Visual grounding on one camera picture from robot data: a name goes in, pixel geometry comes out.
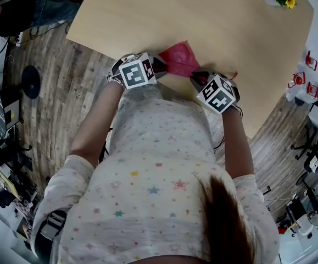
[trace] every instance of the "jeans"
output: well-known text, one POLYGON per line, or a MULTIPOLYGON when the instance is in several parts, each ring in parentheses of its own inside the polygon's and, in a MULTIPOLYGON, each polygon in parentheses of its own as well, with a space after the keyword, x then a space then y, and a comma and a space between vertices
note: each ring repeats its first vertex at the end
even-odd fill
POLYGON ((59 21, 73 21, 80 8, 69 0, 36 0, 34 16, 29 28, 55 24, 59 21))

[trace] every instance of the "star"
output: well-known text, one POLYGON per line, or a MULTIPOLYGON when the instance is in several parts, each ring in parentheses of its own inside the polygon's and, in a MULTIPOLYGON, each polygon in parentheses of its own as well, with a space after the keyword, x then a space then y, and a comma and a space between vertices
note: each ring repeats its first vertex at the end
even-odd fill
POLYGON ((91 245, 90 243, 88 243, 87 245, 85 245, 86 248, 89 248, 89 250, 92 250, 92 248, 94 247, 94 245, 91 245))
POLYGON ((181 249, 181 246, 179 244, 171 244, 169 248, 172 252, 177 253, 181 249))
POLYGON ((189 183, 186 182, 182 182, 181 180, 174 182, 172 181, 173 184, 175 184, 174 190, 176 189, 182 189, 183 191, 186 191, 186 185, 188 185, 189 183))
POLYGON ((115 181, 111 183, 111 186, 113 187, 113 189, 118 189, 120 185, 121 185, 121 182, 119 181, 115 181))
POLYGON ((112 245, 110 245, 110 248, 113 250, 113 253, 116 253, 116 250, 119 248, 117 245, 115 245, 115 243, 113 243, 112 245))
POLYGON ((151 189, 148 189, 149 194, 158 194, 160 189, 155 188, 155 186, 153 186, 151 189))
POLYGON ((114 215, 115 215, 116 217, 122 217, 123 214, 124 214, 124 213, 123 213, 122 211, 116 211, 116 212, 114 213, 114 215))

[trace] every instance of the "star print shirt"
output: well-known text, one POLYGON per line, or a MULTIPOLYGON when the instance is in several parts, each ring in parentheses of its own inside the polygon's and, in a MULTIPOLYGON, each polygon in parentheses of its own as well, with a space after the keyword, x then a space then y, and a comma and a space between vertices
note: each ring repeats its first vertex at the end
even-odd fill
POLYGON ((166 101, 156 86, 124 94, 110 156, 95 170, 79 156, 67 158, 46 188, 34 228, 50 212, 68 210, 52 263, 126 264, 159 255, 204 259, 197 178, 207 181, 211 174, 236 197, 256 263, 273 263, 278 232, 255 177, 232 180, 215 164, 202 109, 166 101))

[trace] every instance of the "flower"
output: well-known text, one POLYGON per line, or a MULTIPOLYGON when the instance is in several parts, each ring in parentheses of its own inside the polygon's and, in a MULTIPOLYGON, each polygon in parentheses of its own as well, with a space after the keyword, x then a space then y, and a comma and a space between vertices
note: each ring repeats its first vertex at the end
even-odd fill
POLYGON ((286 6, 287 6, 289 9, 293 9, 294 6, 295 6, 295 0, 286 0, 286 6))

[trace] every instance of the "round black base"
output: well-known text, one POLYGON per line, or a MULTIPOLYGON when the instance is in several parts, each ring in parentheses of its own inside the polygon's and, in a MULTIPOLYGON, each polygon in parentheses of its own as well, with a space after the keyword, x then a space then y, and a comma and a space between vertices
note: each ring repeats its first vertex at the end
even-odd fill
POLYGON ((301 186, 304 183, 304 180, 308 177, 308 173, 305 172, 302 176, 299 177, 299 179, 296 182, 297 186, 301 186))
POLYGON ((21 88, 30 99, 38 97, 40 92, 40 76, 33 65, 28 65, 22 72, 21 88))

